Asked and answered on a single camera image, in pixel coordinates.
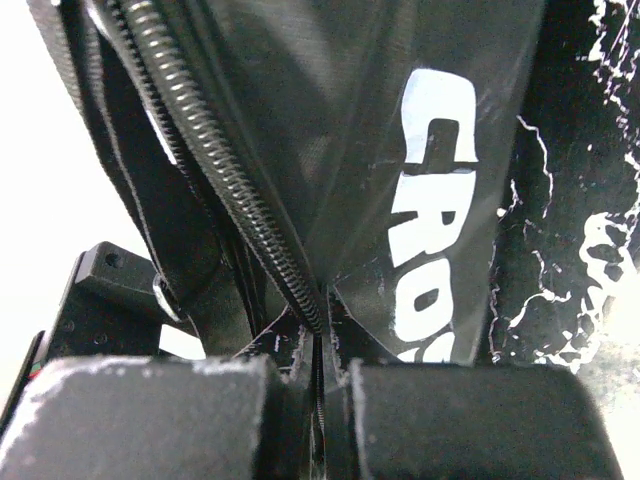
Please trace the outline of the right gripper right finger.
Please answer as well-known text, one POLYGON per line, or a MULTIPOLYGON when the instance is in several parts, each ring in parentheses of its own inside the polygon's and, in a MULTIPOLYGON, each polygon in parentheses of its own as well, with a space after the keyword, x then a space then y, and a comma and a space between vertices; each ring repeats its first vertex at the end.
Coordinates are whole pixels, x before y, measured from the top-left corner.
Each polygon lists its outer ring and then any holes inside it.
POLYGON ((585 386, 543 365, 405 363, 326 297, 329 479, 619 479, 585 386))

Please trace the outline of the black Crossway racket bag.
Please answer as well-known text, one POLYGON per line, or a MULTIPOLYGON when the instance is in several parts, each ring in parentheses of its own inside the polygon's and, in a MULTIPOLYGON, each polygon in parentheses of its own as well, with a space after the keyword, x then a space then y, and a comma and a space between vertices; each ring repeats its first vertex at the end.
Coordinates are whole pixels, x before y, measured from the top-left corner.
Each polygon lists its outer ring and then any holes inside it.
POLYGON ((331 305, 471 364, 542 1, 32 1, 162 297, 209 355, 331 305))

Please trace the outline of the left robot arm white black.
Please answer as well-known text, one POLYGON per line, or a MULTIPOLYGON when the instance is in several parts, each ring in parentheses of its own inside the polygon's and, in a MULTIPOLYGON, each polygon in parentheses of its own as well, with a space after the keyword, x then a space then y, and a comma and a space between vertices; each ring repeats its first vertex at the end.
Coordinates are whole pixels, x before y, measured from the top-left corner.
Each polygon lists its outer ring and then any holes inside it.
POLYGON ((11 422, 28 383, 51 360, 94 355, 201 358, 193 327, 169 319, 152 289, 152 262, 110 242, 80 254, 51 327, 32 338, 1 413, 11 422))

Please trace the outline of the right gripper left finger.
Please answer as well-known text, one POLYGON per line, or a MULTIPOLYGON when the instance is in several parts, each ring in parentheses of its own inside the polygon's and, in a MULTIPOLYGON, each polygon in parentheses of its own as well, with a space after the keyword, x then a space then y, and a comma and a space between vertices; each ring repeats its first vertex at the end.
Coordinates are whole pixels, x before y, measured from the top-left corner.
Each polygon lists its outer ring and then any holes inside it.
POLYGON ((280 316, 234 357, 51 361, 1 441, 5 479, 298 479, 311 335, 280 316))

